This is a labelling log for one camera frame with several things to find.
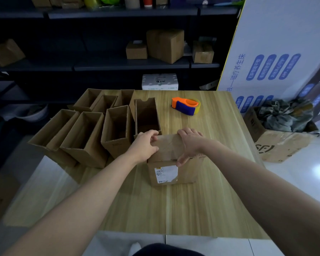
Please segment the forearm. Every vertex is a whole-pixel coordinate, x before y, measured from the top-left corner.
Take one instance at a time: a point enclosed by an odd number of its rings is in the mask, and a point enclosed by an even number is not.
[[[135,165],[128,154],[115,159],[45,215],[5,255],[82,255]]]
[[[254,219],[289,255],[320,252],[320,203],[262,166],[208,140],[203,152]]]

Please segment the orange cup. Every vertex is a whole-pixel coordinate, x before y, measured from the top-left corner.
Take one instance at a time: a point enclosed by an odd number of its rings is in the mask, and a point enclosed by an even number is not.
[[[153,0],[143,0],[145,7],[150,8],[153,6]]]

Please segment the dark pants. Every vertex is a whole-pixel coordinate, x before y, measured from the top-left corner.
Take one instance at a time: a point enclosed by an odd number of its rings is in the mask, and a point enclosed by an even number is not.
[[[204,256],[201,253],[192,250],[181,249],[163,243],[154,243],[143,247],[134,256],[154,255],[154,256]]]

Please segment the sf logo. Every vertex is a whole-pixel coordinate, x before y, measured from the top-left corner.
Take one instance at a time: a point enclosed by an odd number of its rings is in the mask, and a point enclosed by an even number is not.
[[[256,145],[258,153],[260,153],[260,154],[269,152],[274,147],[275,147],[274,145]]]

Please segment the white label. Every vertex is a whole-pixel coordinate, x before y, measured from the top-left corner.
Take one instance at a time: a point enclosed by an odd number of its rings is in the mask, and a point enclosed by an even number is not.
[[[178,167],[175,165],[154,168],[158,183],[171,182],[178,176]]]

